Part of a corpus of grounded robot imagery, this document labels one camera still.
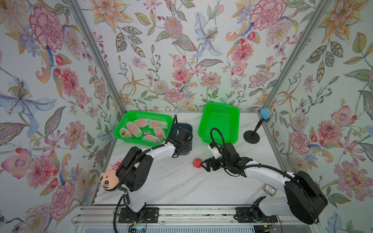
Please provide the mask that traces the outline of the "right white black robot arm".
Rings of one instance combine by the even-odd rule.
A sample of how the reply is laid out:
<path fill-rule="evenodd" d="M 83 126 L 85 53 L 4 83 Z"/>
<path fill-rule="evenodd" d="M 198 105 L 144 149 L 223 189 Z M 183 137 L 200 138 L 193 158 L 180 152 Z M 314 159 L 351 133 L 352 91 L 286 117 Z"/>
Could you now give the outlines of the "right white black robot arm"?
<path fill-rule="evenodd" d="M 244 177 L 261 181 L 280 191 L 283 195 L 259 197 L 250 205 L 250 214 L 255 221 L 272 216 L 294 216 L 305 224 L 319 223 L 319 215 L 328 205 L 327 198 L 313 182 L 308 173 L 286 172 L 272 166 L 241 157 L 231 143 L 209 144 L 213 157 L 203 161 L 201 167 L 207 172 L 223 169 L 232 177 Z"/>

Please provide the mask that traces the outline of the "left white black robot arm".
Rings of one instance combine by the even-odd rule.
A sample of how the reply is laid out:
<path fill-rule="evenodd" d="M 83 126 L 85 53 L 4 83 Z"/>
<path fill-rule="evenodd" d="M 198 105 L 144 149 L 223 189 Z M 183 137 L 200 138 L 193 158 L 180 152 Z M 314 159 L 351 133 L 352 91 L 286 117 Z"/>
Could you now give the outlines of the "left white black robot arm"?
<path fill-rule="evenodd" d="M 132 147 L 116 170 L 116 177 L 119 179 L 117 188 L 124 192 L 125 204 L 134 213 L 145 208 L 141 188 L 147 180 L 153 161 L 167 157 L 177 158 L 183 151 L 191 150 L 193 135 L 179 125 L 177 115 L 173 118 L 171 129 L 177 129 L 177 135 L 168 136 L 164 143 L 148 149 Z"/>

